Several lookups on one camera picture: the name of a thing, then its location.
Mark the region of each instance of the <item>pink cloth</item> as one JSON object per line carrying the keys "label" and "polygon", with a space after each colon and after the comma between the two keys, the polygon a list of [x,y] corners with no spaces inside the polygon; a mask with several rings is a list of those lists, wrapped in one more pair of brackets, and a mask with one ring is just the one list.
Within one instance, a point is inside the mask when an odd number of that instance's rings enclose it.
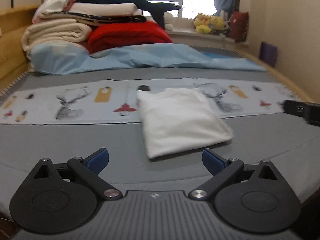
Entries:
{"label": "pink cloth", "polygon": [[32,23],[41,22],[39,14],[50,14],[70,10],[75,1],[76,0],[45,0],[36,10],[36,13],[32,18]]}

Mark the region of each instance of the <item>mattress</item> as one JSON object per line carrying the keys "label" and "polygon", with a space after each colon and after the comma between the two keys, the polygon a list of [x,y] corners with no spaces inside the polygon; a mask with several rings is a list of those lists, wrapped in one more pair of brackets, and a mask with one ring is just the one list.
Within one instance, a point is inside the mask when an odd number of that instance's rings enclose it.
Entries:
{"label": "mattress", "polygon": [[[240,55],[220,50],[229,57]],[[140,68],[105,70],[65,76],[28,74],[15,90],[51,87],[103,79],[134,80],[163,78],[214,78],[275,82],[263,72]],[[318,149],[320,127],[302,118],[266,114],[224,119],[233,129],[229,143],[211,146],[228,159],[236,157],[247,164],[270,159],[303,202],[320,186]],[[100,177],[125,194],[126,190],[185,190],[189,192],[211,177],[202,165],[202,150],[147,158],[140,123],[96,125],[0,125],[0,211],[9,214],[9,202],[26,175],[48,157],[65,163],[75,156],[86,157],[101,147],[109,151],[108,166]]]}

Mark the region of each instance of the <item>yellow plush toy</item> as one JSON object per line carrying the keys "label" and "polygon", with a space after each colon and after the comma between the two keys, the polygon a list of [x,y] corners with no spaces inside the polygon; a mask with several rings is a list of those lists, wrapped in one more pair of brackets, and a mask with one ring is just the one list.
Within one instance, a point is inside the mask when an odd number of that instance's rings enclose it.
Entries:
{"label": "yellow plush toy", "polygon": [[207,21],[207,18],[206,18],[207,15],[205,14],[202,14],[202,13],[198,13],[198,15],[196,16],[196,18],[193,20],[193,25],[195,27],[197,26],[200,26],[202,24],[205,24],[206,21]]}
{"label": "yellow plush toy", "polygon": [[212,29],[206,24],[202,24],[196,27],[197,33],[209,34],[211,31]]}
{"label": "yellow plush toy", "polygon": [[226,26],[223,19],[219,16],[212,16],[208,22],[209,22],[209,25],[212,26],[212,29],[216,31],[222,31]]}
{"label": "yellow plush toy", "polygon": [[214,31],[222,31],[225,29],[225,22],[219,16],[209,16],[198,13],[193,20],[193,25],[196,27],[197,33],[209,34]]}

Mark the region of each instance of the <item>folded white t-shirt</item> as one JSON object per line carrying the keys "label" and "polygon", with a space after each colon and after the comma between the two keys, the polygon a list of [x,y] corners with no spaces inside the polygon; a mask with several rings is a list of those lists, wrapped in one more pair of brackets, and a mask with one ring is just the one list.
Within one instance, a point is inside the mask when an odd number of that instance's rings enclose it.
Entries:
{"label": "folded white t-shirt", "polygon": [[198,89],[137,91],[147,155],[150,159],[233,138],[233,131],[211,109]]}

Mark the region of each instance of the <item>red pillow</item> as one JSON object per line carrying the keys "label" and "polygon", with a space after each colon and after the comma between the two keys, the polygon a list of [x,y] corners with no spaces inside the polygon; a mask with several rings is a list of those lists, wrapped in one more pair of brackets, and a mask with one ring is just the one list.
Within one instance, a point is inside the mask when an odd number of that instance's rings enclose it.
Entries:
{"label": "red pillow", "polygon": [[231,28],[229,37],[236,42],[244,41],[248,31],[249,13],[234,12],[229,22]]}
{"label": "red pillow", "polygon": [[168,34],[152,21],[144,23],[112,23],[98,27],[88,40],[90,53],[115,47],[173,43]]}

